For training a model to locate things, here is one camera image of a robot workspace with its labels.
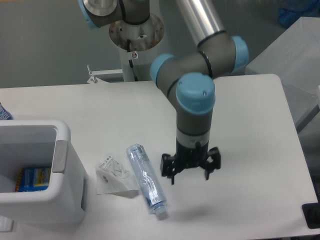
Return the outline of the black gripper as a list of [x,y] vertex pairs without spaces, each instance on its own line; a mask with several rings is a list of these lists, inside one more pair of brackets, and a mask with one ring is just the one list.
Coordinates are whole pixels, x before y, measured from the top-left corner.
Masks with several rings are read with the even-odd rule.
[[221,168],[221,153],[218,147],[213,147],[208,151],[207,142],[205,145],[196,143],[193,147],[183,146],[176,141],[176,154],[162,154],[160,162],[160,172],[162,177],[171,179],[171,184],[175,184],[175,176],[184,169],[198,168],[204,169],[204,177],[209,179],[214,170]]

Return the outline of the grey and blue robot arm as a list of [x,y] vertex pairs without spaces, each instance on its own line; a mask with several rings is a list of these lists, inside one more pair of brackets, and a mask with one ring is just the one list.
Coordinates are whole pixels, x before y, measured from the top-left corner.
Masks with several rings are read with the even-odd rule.
[[208,177],[218,170],[219,149],[209,148],[214,79],[244,68],[249,51],[241,37],[228,35],[213,2],[177,2],[197,48],[183,58],[157,53],[165,27],[148,0],[80,0],[78,5],[90,28],[109,27],[124,81],[154,81],[176,111],[176,152],[162,155],[161,175],[174,179],[200,167]]

